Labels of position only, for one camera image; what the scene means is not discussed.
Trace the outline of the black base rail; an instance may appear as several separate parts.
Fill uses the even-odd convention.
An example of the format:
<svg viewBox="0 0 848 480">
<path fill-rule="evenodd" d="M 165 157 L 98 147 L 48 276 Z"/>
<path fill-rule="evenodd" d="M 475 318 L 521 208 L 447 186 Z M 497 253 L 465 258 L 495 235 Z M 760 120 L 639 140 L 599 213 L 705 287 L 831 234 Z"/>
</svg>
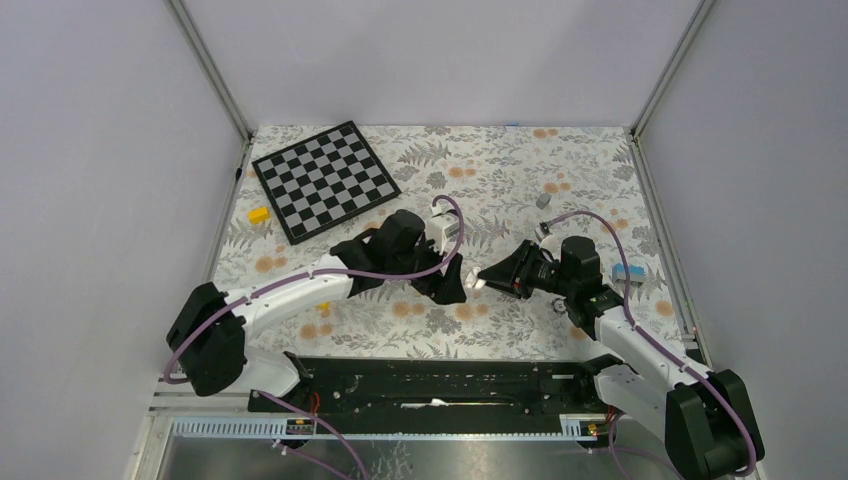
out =
<svg viewBox="0 0 848 480">
<path fill-rule="evenodd" d="M 612 408 L 594 377 L 620 365 L 611 354 L 574 361 L 378 360 L 299 357 L 302 379 L 274 402 L 253 393 L 251 413 L 304 410 L 319 419 L 373 419 L 398 424 L 412 417 L 438 423 L 472 418 L 564 415 L 605 422 Z"/>
</svg>

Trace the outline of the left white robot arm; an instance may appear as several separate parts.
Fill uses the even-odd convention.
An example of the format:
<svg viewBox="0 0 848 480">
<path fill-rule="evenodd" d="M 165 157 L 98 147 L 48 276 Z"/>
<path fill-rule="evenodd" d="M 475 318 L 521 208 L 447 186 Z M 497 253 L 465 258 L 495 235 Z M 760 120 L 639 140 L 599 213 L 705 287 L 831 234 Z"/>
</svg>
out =
<svg viewBox="0 0 848 480">
<path fill-rule="evenodd" d="M 251 341 L 312 307 L 389 281 L 407 281 L 437 304 L 464 302 L 464 227 L 457 206 L 434 207 L 428 220 L 400 209 L 380 227 L 279 279 L 230 291 L 213 282 L 196 287 L 166 336 L 172 356 L 164 381 L 187 384 L 200 397 L 233 389 L 263 392 L 285 410 L 301 409 L 311 388 L 304 369 L 293 355 L 272 354 Z"/>
</svg>

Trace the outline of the yellow block far left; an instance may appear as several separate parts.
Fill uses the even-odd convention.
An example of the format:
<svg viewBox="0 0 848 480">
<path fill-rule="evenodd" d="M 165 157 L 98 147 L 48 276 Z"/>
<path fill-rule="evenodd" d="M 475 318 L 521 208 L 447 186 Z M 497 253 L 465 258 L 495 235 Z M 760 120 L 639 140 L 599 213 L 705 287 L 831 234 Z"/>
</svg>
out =
<svg viewBox="0 0 848 480">
<path fill-rule="evenodd" d="M 248 213 L 248 220 L 254 225 L 268 221 L 270 218 L 271 212 L 267 207 L 256 208 Z"/>
</svg>

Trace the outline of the black white checkerboard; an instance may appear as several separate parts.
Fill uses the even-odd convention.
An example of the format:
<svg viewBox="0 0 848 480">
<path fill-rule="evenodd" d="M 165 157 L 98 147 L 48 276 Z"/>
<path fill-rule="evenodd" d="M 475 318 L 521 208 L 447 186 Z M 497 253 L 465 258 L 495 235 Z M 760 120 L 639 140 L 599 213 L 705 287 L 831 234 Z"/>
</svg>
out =
<svg viewBox="0 0 848 480">
<path fill-rule="evenodd" d="M 292 245 L 401 194 L 358 126 L 347 121 L 251 162 Z"/>
</svg>

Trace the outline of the blue grey block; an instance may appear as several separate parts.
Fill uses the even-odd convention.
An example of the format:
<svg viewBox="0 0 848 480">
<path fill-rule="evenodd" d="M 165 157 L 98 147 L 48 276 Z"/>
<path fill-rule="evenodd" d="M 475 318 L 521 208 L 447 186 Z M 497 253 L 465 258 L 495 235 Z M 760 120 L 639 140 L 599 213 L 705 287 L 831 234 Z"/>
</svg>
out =
<svg viewBox="0 0 848 480">
<path fill-rule="evenodd" d="M 625 282 L 629 280 L 635 285 L 644 284 L 647 281 L 646 270 L 641 266 L 617 263 L 611 268 L 610 277 L 614 282 Z"/>
</svg>

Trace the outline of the floral table mat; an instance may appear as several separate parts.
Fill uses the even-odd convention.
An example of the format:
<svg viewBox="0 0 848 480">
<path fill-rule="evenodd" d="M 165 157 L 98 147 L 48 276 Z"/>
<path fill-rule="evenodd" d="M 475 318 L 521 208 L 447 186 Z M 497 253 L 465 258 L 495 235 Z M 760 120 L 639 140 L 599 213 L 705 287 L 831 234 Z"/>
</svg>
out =
<svg viewBox="0 0 848 480">
<path fill-rule="evenodd" d="M 631 291 L 633 315 L 680 343 L 675 300 L 623 128 L 366 126 L 362 132 L 401 194 L 294 246 L 279 221 L 249 222 L 248 213 L 268 199 L 247 168 L 213 274 L 219 288 L 286 275 L 398 209 L 427 217 L 433 197 L 446 194 L 464 213 L 465 269 L 500 261 L 532 238 L 540 222 L 554 220 L 560 241 L 591 238 L 604 270 L 621 261 L 643 267 L 647 281 Z M 545 210 L 535 204 L 542 193 L 552 196 Z M 362 358 L 568 361 L 603 351 L 544 292 L 520 301 L 486 288 L 470 291 L 465 303 L 438 306 L 406 282 L 330 303 L 326 311 L 311 308 L 256 343 L 302 356 Z"/>
</svg>

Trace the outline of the white earbud charging case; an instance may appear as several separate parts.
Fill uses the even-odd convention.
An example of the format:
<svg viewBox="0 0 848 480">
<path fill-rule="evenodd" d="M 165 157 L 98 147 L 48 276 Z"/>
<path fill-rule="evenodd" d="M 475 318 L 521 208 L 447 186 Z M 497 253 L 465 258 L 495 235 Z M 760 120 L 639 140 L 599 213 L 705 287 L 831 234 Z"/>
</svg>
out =
<svg viewBox="0 0 848 480">
<path fill-rule="evenodd" d="M 481 267 L 473 267 L 465 279 L 465 287 L 479 291 L 485 287 L 486 281 L 480 278 Z"/>
</svg>

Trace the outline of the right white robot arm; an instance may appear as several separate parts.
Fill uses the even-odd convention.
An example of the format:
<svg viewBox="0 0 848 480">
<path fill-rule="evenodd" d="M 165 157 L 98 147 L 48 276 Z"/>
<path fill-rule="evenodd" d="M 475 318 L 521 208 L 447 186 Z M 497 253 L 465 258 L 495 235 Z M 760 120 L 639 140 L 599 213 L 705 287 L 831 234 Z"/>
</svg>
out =
<svg viewBox="0 0 848 480">
<path fill-rule="evenodd" d="M 537 290 L 557 296 L 571 322 L 613 353 L 588 363 L 589 375 L 573 386 L 577 405 L 589 412 L 611 405 L 630 415 L 663 441 L 683 478 L 741 474 L 764 458 L 743 380 L 711 370 L 630 319 L 623 297 L 603 280 L 592 240 L 566 238 L 558 258 L 526 240 L 497 264 L 474 268 L 466 284 L 517 299 Z"/>
</svg>

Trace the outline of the small grey block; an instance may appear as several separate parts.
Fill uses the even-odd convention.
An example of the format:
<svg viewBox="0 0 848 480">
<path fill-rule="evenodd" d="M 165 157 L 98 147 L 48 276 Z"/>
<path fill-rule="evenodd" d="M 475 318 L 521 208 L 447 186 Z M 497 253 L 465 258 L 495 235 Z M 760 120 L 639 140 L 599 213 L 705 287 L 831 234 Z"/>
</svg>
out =
<svg viewBox="0 0 848 480">
<path fill-rule="evenodd" d="M 545 210 L 551 202 L 552 196 L 549 193 L 542 193 L 537 198 L 535 204 L 540 210 Z"/>
</svg>

